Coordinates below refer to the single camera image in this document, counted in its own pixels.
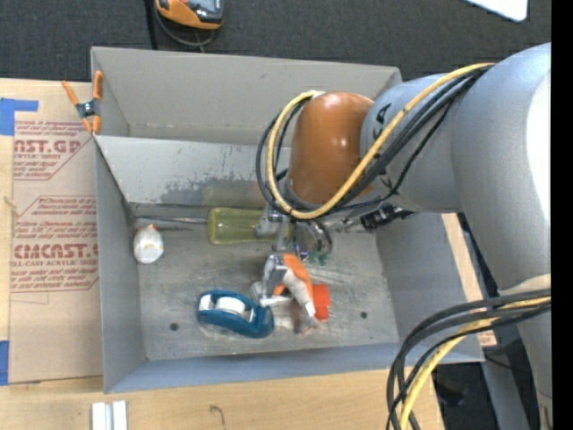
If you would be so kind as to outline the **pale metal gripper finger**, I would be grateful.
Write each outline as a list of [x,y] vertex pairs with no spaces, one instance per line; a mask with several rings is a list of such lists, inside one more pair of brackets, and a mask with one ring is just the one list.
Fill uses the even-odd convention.
[[289,271],[288,266],[283,260],[278,260],[274,268],[274,294],[280,295],[284,292],[286,284],[284,278]]
[[263,275],[261,280],[261,294],[264,297],[269,297],[272,295],[274,287],[276,286],[275,283],[275,269],[276,269],[276,258],[269,257],[265,262],[263,268]]

